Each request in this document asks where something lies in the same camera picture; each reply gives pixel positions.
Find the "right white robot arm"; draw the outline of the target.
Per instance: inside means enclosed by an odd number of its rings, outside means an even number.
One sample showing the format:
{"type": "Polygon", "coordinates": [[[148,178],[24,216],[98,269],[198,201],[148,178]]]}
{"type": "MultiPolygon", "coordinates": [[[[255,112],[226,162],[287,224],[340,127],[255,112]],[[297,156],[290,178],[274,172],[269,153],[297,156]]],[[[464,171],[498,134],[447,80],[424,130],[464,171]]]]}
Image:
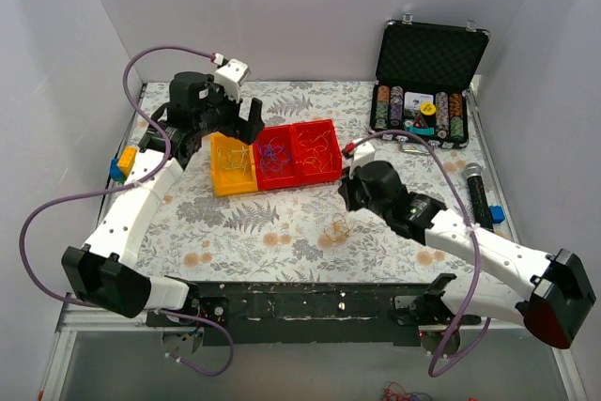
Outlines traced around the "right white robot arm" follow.
{"type": "Polygon", "coordinates": [[[368,209],[396,235],[452,254],[507,286],[506,291],[478,286],[470,315],[521,324],[543,343],[568,349],[596,302],[576,254],[537,251],[467,226],[440,201],[409,191],[389,162],[345,169],[339,193],[347,210],[368,209]]]}

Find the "red plastic bin tray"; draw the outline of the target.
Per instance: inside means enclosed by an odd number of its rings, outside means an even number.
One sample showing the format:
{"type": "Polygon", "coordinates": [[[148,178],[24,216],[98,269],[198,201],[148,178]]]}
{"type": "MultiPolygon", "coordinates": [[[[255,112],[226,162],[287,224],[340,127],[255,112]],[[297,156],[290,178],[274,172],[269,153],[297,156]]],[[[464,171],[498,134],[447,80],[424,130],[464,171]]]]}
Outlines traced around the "red plastic bin tray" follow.
{"type": "Polygon", "coordinates": [[[342,153],[330,119],[266,127],[253,144],[260,191],[339,180],[342,153]]]}

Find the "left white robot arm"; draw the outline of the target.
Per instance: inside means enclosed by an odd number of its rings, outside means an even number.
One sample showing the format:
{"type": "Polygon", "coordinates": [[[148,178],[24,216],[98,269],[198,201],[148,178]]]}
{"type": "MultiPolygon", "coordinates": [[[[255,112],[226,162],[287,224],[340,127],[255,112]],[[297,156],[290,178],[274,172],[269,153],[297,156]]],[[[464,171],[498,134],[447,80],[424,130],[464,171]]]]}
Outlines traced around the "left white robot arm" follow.
{"type": "Polygon", "coordinates": [[[250,145],[264,129],[262,102],[252,99],[247,117],[239,114],[240,89],[249,70],[230,61],[214,74],[185,71],[169,85],[169,100],[151,116],[154,125],[140,139],[120,194],[98,228],[80,247],[68,247],[62,267],[80,301],[133,318],[165,309],[181,326],[194,323],[200,304],[189,284],[170,277],[147,277],[134,268],[146,232],[174,183],[204,137],[219,132],[250,145]]]}

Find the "yellow plastic bin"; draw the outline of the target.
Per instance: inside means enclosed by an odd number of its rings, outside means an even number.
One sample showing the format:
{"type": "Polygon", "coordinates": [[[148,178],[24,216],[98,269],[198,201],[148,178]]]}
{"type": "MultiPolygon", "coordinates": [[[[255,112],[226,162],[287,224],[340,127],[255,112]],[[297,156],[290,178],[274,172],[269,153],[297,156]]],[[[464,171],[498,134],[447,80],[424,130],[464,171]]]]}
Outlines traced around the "yellow plastic bin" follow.
{"type": "Polygon", "coordinates": [[[210,136],[211,179],[218,197],[258,191],[252,145],[221,133],[210,136]]]}

